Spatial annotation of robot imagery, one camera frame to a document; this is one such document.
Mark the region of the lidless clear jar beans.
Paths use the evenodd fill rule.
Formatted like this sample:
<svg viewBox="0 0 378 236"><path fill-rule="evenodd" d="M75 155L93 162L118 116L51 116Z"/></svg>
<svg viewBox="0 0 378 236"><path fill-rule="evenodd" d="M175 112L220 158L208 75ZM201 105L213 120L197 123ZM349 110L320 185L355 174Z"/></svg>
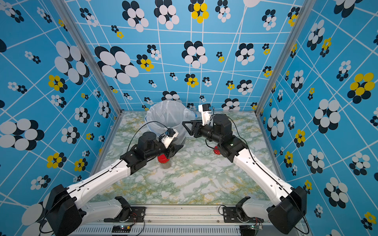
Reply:
<svg viewBox="0 0 378 236"><path fill-rule="evenodd" d="M173 139L175 145L184 145L186 140L186 131L178 131L178 136Z"/></svg>

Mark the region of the red jar lid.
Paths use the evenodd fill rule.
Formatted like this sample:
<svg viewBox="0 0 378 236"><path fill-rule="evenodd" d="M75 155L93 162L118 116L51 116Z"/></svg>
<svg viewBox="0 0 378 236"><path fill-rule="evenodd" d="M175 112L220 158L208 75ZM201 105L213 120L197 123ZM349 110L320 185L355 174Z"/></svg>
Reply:
<svg viewBox="0 0 378 236"><path fill-rule="evenodd" d="M214 147L213 152L214 152L216 155L221 155L221 152L220 152L218 146L215 146L215 147Z"/></svg>

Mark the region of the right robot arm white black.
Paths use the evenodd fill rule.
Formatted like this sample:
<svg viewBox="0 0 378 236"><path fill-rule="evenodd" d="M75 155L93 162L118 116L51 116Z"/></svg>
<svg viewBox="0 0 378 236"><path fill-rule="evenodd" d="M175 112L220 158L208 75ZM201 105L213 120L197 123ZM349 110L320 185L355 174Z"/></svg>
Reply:
<svg viewBox="0 0 378 236"><path fill-rule="evenodd" d="M268 201L245 197L235 206L237 220L260 224L268 220L282 234L289 234L304 219L307 212L307 193L282 180L252 154L247 142L233 134L235 124L225 114L210 115L208 121L182 123L189 135L215 142L220 154L242 169L265 192Z"/></svg>

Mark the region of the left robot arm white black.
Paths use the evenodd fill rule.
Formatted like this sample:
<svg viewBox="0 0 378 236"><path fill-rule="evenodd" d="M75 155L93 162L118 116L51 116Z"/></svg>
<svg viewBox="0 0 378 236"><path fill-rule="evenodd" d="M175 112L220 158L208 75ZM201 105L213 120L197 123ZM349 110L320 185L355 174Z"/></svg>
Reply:
<svg viewBox="0 0 378 236"><path fill-rule="evenodd" d="M69 187L61 184L54 187L45 206L47 212L42 218L45 224L39 226L39 232L68 236L79 226L97 220L136 221L137 215L132 214L131 206L124 197L92 205L88 202L112 184L139 171L154 158L162 155L173 157L183 147L173 143L177 136L178 131L173 128L160 136L145 132L137 144L104 170Z"/></svg>

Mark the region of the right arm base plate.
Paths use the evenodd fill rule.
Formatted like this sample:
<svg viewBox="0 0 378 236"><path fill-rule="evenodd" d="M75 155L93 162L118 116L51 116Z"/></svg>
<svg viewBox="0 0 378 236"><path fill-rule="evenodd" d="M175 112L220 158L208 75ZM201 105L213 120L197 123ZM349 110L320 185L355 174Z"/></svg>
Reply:
<svg viewBox="0 0 378 236"><path fill-rule="evenodd" d="M252 224L262 224L264 219L256 217L248 217L237 207L227 207L221 205L218 208L219 214L223 217L224 223L252 223Z"/></svg>

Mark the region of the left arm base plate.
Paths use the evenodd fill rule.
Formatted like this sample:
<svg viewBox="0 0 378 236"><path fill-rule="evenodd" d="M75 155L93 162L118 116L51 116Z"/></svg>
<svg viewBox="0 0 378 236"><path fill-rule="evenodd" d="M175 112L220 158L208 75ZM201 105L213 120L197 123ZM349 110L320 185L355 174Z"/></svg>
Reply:
<svg viewBox="0 0 378 236"><path fill-rule="evenodd" d="M143 223L146 214L146 207L131 206L128 210L122 210L116 218L105 218L104 222L127 222Z"/></svg>

